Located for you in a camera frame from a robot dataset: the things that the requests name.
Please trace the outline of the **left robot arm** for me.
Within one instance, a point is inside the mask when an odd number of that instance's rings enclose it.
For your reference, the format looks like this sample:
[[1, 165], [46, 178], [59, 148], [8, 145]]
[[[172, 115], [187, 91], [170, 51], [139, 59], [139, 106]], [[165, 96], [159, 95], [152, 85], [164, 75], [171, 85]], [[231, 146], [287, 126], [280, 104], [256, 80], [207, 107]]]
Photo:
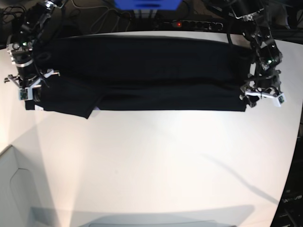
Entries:
[[281, 71], [276, 67], [283, 55], [272, 36], [265, 7], [260, 0], [228, 0], [226, 3], [233, 12], [234, 21], [241, 24], [242, 34], [252, 50], [249, 59], [255, 64], [254, 73], [247, 75], [241, 87], [240, 99], [251, 108], [262, 98], [269, 98], [274, 106], [281, 107], [286, 98], [280, 89]]

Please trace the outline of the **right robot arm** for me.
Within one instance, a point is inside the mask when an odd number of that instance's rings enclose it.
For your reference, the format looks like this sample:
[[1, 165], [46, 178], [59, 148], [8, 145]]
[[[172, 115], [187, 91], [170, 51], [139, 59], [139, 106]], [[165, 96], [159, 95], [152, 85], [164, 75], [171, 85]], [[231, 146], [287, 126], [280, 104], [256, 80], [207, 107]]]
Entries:
[[60, 75], [59, 71], [54, 69], [39, 69], [34, 49], [39, 46], [44, 27], [55, 8], [64, 10], [66, 3], [66, 0], [39, 1], [26, 12], [23, 23], [7, 39], [6, 49], [18, 74], [8, 75], [4, 82], [12, 82], [17, 86], [18, 98], [21, 101], [41, 101], [42, 86], [49, 87], [46, 79]]

